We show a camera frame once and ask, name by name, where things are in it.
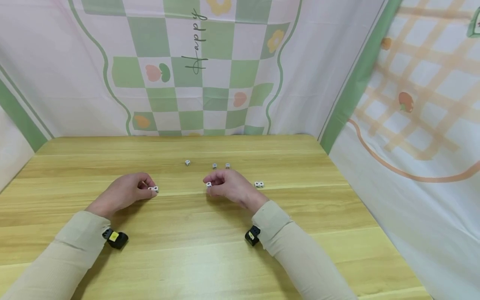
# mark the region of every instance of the yellow label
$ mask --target yellow label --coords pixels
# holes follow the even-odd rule
[[[118,237],[119,237],[119,234],[114,231],[114,232],[112,232],[112,235],[108,239],[110,241],[116,241]]]

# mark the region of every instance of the green checkered pattern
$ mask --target green checkered pattern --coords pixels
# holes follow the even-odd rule
[[[294,21],[278,13],[284,1],[78,1],[135,134],[265,132],[278,50]]]

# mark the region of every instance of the beige sleeve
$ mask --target beige sleeve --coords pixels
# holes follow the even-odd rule
[[[307,300],[357,299],[327,253],[273,201],[252,218],[258,238]]]
[[[81,211],[0,300],[69,300],[103,249],[110,221]]]

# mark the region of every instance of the tabletop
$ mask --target tabletop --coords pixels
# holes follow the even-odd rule
[[[430,299],[347,181],[308,135],[75,137],[45,144],[0,194],[0,295],[117,177],[149,173],[157,197],[117,213],[73,299],[297,299],[280,264],[244,240],[251,214],[206,196],[212,164],[239,171],[330,255],[360,299]]]

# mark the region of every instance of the hand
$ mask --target hand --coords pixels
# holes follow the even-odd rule
[[[223,196],[241,207],[256,213],[268,198],[252,186],[240,173],[234,170],[215,170],[204,178],[204,183],[211,182],[207,188],[210,196]]]
[[[147,173],[123,175],[115,179],[85,211],[110,219],[114,213],[138,200],[155,197],[156,192],[148,189],[154,186],[155,182]]]

